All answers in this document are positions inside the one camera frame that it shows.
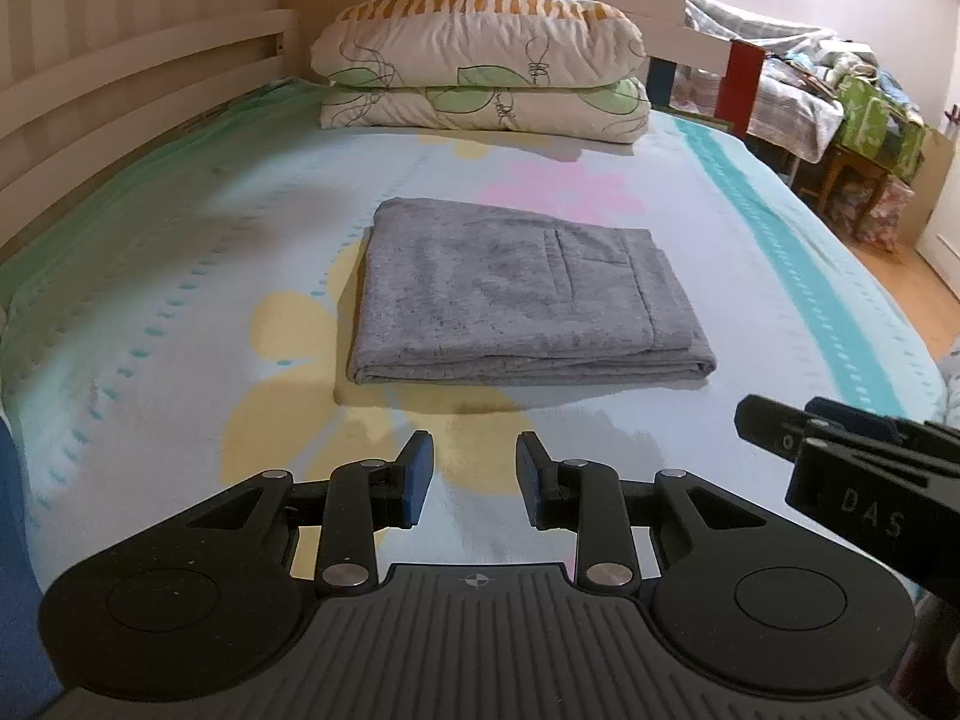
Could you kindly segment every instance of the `folded gray fabric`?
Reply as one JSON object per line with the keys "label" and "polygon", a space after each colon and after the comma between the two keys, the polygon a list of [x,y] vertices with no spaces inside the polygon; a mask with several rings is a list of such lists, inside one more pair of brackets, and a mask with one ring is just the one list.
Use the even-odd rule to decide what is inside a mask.
{"label": "folded gray fabric", "polygon": [[373,215],[353,381],[595,384],[715,367],[647,230],[400,197]]}

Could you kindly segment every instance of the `pocket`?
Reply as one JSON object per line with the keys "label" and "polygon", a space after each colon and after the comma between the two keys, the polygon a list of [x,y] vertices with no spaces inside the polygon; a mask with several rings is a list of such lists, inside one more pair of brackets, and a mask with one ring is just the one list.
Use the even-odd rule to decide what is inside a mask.
{"label": "pocket", "polygon": [[560,234],[557,230],[544,230],[544,249],[546,250],[546,264],[553,276],[553,286],[560,300],[573,300],[573,283],[570,281],[570,268],[563,258],[563,247],[560,245]]}
{"label": "pocket", "polygon": [[596,312],[643,310],[637,279],[616,229],[550,230],[547,251],[557,252],[558,268],[551,264],[555,281],[563,279],[563,288],[577,310],[593,316]]}

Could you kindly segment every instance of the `light blue bedspread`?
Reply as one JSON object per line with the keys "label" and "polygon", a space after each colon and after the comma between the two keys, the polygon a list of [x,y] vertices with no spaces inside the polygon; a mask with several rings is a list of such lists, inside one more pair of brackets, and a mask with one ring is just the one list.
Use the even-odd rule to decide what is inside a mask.
{"label": "light blue bedspread", "polygon": [[[631,148],[517,134],[320,131],[272,89],[160,148],[0,269],[3,404],[41,586],[261,469],[299,480],[429,429],[421,526],[383,565],[573,558],[526,522],[514,442],[623,478],[681,466],[798,521],[790,466],[738,440],[748,392],[937,418],[944,383],[887,293],[735,139],[654,115]],[[383,199],[429,196],[645,227],[718,361],[669,386],[363,385],[344,378],[355,266]],[[296,571],[308,571],[301,540]],[[641,551],[650,565],[650,553]]]}

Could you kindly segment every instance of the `stacked pillows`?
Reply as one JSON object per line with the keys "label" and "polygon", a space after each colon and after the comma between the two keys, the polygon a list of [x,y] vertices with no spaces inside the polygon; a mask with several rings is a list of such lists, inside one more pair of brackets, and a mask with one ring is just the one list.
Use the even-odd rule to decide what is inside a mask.
{"label": "stacked pillows", "polygon": [[632,143],[650,103],[637,26],[601,2],[368,0],[310,50],[321,127],[429,127]]}

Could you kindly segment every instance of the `wooden bed frame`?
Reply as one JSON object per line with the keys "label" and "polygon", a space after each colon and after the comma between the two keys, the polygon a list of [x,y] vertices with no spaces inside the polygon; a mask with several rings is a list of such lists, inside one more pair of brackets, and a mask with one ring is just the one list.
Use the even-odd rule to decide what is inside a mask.
{"label": "wooden bed frame", "polygon": [[[124,81],[158,84],[150,103],[97,127],[0,186],[0,259],[37,234],[61,199],[88,190],[136,150],[229,100],[285,76],[310,76],[305,61],[320,30],[344,8],[363,0],[280,0],[284,9],[198,20],[83,53],[0,91],[0,141],[63,106]],[[691,65],[724,76],[717,117],[744,135],[754,102],[763,52],[683,26],[683,0],[603,0],[627,13],[643,32],[651,57],[651,100],[669,105],[673,71]],[[233,61],[227,71],[176,85],[151,71],[226,47],[269,41],[253,61]]]}

